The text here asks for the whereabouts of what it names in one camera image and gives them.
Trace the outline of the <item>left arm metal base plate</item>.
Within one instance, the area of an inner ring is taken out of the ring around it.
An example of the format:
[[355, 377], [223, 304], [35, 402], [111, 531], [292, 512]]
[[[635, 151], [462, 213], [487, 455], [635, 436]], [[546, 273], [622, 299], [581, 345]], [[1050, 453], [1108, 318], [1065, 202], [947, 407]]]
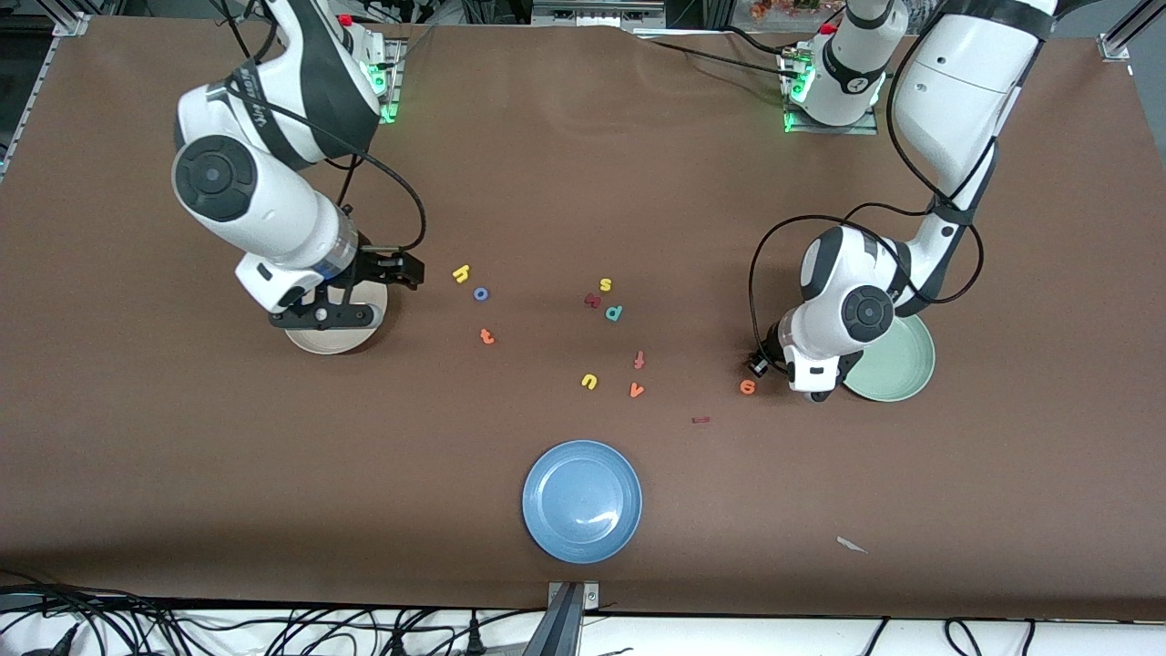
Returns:
[[777, 62], [780, 71], [791, 72], [782, 82], [784, 129], [874, 136], [874, 101], [886, 80], [885, 69], [834, 70], [830, 57], [807, 42], [784, 48]]

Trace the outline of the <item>grey metal mount bracket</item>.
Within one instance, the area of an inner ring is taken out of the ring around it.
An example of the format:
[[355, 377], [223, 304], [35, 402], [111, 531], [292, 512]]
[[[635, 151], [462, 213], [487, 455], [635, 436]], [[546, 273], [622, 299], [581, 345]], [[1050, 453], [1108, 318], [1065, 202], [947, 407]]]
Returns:
[[548, 607], [522, 656], [578, 656], [586, 611], [598, 611], [598, 581], [554, 581]]

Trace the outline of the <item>blue ceramic plate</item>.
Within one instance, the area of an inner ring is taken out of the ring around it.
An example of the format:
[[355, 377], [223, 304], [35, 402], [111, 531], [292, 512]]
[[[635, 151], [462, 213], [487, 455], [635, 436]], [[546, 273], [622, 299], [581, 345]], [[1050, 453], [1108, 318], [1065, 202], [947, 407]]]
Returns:
[[521, 506], [527, 532], [545, 553], [591, 565], [612, 558], [633, 539], [644, 494], [635, 470], [614, 447], [568, 440], [538, 458], [526, 477]]

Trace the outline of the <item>beige brown ceramic plate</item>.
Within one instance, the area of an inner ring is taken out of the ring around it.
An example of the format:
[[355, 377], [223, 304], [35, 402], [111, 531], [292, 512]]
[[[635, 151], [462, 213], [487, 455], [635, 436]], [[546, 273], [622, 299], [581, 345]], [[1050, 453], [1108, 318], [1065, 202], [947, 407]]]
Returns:
[[[312, 304], [329, 302], [326, 291], [328, 287], [322, 283], [322, 285], [315, 288], [315, 291], [305, 294], [296, 303]], [[388, 306], [379, 306], [382, 310], [384, 317], [386, 317]], [[292, 339], [292, 343], [295, 343], [297, 347], [305, 350], [305, 352], [312, 354], [344, 354], [351, 350], [361, 347], [361, 344], [372, 339], [375, 332], [382, 327], [382, 323], [380, 323], [379, 327], [373, 329], [373, 331], [285, 331], [285, 333]]]

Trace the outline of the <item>green ceramic plate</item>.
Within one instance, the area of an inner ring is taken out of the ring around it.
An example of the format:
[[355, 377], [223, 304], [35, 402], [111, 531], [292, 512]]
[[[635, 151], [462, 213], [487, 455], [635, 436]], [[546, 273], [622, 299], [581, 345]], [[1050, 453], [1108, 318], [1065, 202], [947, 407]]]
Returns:
[[895, 403], [915, 397], [936, 369], [936, 345], [920, 316], [895, 317], [863, 351], [843, 385], [862, 398]]

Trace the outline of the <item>aluminium frame profile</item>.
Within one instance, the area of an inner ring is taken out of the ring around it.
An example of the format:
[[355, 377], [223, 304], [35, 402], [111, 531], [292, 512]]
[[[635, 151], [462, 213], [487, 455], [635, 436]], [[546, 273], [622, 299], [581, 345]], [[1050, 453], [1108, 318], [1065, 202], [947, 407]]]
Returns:
[[61, 42], [87, 31], [92, 8], [82, 0], [0, 3], [0, 183], [15, 158]]
[[1116, 24], [1097, 36], [1102, 59], [1129, 61], [1129, 45], [1163, 15], [1166, 15], [1166, 0], [1138, 0]]

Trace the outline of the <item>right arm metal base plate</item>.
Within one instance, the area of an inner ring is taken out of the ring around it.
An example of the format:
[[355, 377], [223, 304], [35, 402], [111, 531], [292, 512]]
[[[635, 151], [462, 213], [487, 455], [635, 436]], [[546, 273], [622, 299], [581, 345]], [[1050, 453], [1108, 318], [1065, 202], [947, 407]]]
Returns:
[[358, 45], [358, 59], [361, 62], [363, 75], [373, 87], [380, 107], [380, 124], [394, 124], [400, 107], [401, 89], [403, 89], [405, 55], [408, 42], [405, 40], [387, 40], [384, 35], [371, 33]]

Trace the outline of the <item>grey power strip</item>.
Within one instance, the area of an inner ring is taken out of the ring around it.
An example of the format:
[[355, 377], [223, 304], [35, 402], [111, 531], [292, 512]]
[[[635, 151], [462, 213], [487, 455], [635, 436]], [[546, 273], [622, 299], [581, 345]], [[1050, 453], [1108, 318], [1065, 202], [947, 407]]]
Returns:
[[665, 29], [665, 0], [531, 0], [532, 26]]

